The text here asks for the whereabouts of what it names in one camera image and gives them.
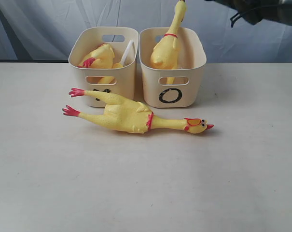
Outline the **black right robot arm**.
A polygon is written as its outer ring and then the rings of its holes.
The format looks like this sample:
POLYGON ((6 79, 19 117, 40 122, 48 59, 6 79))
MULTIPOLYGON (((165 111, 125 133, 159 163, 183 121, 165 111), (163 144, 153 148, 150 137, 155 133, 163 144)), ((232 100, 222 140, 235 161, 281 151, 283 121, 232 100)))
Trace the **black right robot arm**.
POLYGON ((217 0, 216 2, 236 11, 236 14, 230 18, 232 28, 241 18, 251 25, 268 20, 292 26, 292 0, 217 0))

